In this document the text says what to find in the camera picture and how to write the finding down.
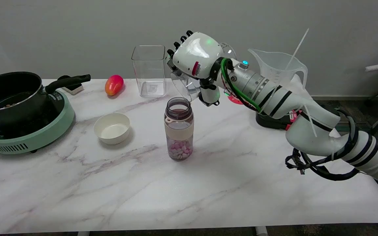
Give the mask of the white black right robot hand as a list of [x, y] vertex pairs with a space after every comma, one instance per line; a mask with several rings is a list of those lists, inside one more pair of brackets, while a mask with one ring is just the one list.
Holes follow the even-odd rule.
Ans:
[[166, 63], [171, 79], [182, 97], [189, 102], [199, 99], [204, 105], [217, 106], [223, 88], [221, 63], [224, 50], [212, 37], [187, 31], [174, 49], [167, 50]]

